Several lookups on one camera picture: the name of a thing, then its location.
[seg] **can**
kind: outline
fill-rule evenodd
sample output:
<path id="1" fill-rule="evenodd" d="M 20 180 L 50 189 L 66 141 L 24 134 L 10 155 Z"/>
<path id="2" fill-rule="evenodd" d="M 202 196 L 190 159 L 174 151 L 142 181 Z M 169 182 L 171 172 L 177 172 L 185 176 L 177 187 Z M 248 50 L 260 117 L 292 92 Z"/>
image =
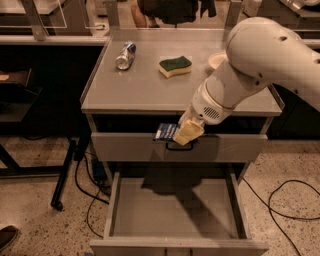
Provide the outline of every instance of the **can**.
<path id="1" fill-rule="evenodd" d="M 127 70 L 131 66 L 135 54 L 136 45 L 131 41 L 126 42 L 120 52 L 120 55 L 116 59 L 117 68 L 120 70 Z"/>

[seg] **cabinet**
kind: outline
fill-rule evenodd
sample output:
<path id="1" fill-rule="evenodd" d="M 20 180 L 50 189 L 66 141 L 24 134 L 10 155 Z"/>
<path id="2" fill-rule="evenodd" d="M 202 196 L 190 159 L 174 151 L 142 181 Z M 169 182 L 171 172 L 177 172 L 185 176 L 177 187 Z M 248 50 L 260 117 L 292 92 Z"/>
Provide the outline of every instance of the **cabinet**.
<path id="1" fill-rule="evenodd" d="M 243 101 L 225 122 L 180 146 L 153 141 L 160 122 L 176 123 L 224 49 L 224 30 L 116 30 L 82 97 L 96 154 L 112 197 L 96 255 L 262 255 L 252 241 L 238 182 L 258 156 L 272 118 L 281 114 L 272 85 Z M 115 59 L 137 46 L 127 71 Z M 189 74 L 165 78 L 161 59 L 186 56 Z"/>

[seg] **floor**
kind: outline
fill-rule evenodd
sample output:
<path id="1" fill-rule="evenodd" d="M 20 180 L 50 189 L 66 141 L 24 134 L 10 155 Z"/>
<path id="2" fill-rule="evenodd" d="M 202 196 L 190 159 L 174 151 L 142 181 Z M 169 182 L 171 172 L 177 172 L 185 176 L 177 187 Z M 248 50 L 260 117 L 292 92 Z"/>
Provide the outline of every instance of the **floor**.
<path id="1" fill-rule="evenodd" d="M 95 16 L 92 1 L 89 1 L 89 9 L 92 10 L 91 15 Z M 201 23 L 210 28 L 223 28 L 228 5 L 216 1 L 216 6 L 218 16 L 210 20 L 209 25 L 203 19 L 188 26 L 198 26 Z M 133 27 L 128 2 L 119 2 L 119 7 L 124 27 Z M 95 22 L 108 22 L 107 17 L 94 18 Z M 0 137 L 0 143 L 21 166 L 62 164 L 68 148 L 66 138 L 55 137 L 41 140 Z M 319 152 L 319 141 L 267 141 L 257 160 L 249 166 L 245 179 L 265 202 L 272 191 L 291 179 L 305 181 L 319 191 Z M 95 157 L 90 149 L 86 156 L 90 171 L 91 160 Z M 84 160 L 79 165 L 77 175 L 76 170 L 77 162 L 73 161 L 61 198 L 64 206 L 62 211 L 50 206 L 58 177 L 0 179 L 0 225 L 13 224 L 19 229 L 17 238 L 0 252 L 1 256 L 84 256 L 92 253 L 90 240 L 100 239 L 86 223 L 93 200 L 80 192 L 75 177 L 77 176 L 80 186 L 90 194 L 97 194 L 98 188 L 89 179 Z M 245 181 L 240 183 L 240 194 L 252 239 L 266 242 L 270 247 L 264 255 L 297 255 L 272 221 L 267 207 Z M 287 215 L 319 217 L 320 196 L 301 183 L 289 183 L 275 194 L 272 206 Z M 98 235 L 103 234 L 107 211 L 108 205 L 99 201 L 94 201 L 89 211 L 90 226 Z M 276 214 L 275 219 L 293 240 L 301 255 L 319 255 L 319 220 L 296 221 Z"/>

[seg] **green sponge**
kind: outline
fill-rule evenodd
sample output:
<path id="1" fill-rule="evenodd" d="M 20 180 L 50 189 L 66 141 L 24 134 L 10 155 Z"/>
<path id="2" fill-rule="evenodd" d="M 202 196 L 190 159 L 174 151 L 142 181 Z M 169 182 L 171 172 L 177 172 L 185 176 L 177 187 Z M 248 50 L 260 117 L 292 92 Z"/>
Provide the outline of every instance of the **green sponge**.
<path id="1" fill-rule="evenodd" d="M 191 72 L 192 62 L 181 56 L 175 59 L 160 61 L 159 70 L 166 78 Z"/>

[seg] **open drawer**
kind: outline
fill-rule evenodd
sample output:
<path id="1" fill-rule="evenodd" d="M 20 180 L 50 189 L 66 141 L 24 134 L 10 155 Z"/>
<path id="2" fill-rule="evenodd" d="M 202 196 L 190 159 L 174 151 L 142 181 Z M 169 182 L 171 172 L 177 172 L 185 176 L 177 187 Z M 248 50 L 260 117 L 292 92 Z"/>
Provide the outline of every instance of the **open drawer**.
<path id="1" fill-rule="evenodd" d="M 228 164 L 126 168 L 115 173 L 104 237 L 96 256 L 258 256 Z"/>
<path id="2" fill-rule="evenodd" d="M 261 134 L 212 134 L 180 146 L 153 141 L 152 133 L 102 133 L 91 135 L 100 161 L 252 162 L 267 140 Z"/>

